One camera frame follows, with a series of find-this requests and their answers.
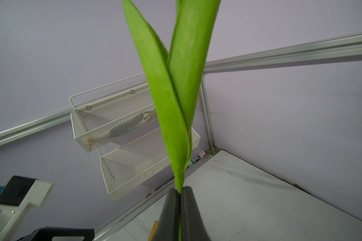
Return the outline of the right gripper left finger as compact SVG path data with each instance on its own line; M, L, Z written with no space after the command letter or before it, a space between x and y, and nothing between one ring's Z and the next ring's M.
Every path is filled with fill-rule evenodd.
M169 189L152 238L153 241L178 241L180 237L181 195Z

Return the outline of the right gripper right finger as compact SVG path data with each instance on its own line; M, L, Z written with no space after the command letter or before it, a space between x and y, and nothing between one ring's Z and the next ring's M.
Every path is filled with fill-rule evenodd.
M185 186L181 194L181 238L182 241L211 241L189 186Z

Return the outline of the green tulip with leaves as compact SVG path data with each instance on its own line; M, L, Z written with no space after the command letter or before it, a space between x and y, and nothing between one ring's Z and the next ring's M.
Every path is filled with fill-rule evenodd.
M192 158L192 123L219 1L177 1L170 49L132 1L122 3L181 195Z

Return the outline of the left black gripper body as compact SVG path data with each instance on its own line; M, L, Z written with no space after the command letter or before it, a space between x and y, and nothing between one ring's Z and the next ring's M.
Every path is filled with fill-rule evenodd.
M93 241L95 238L95 230L44 227L20 238L19 241L52 241L55 237L83 237L83 241Z

